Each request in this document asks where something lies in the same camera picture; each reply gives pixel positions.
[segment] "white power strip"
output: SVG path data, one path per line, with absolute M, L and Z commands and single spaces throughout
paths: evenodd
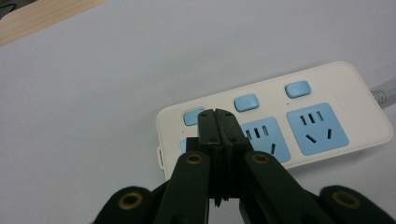
M 169 179 L 197 116 L 232 112 L 255 150 L 285 168 L 386 143 L 393 129 L 358 72 L 330 63 L 163 109 L 157 117 L 160 167 Z

